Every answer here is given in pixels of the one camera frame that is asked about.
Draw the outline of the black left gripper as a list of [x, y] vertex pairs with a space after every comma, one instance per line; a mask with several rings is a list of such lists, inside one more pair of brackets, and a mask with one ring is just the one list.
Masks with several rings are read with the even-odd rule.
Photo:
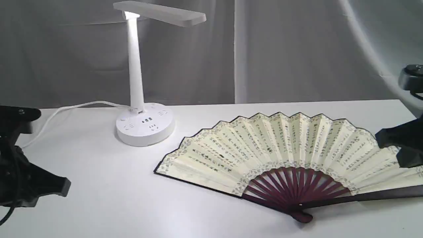
[[[10, 207], [17, 190], [15, 160], [1, 155], [1, 206]], [[35, 164], [23, 167], [23, 191], [16, 207], [33, 208], [41, 196], [59, 195], [66, 197], [71, 181], [55, 175]]]

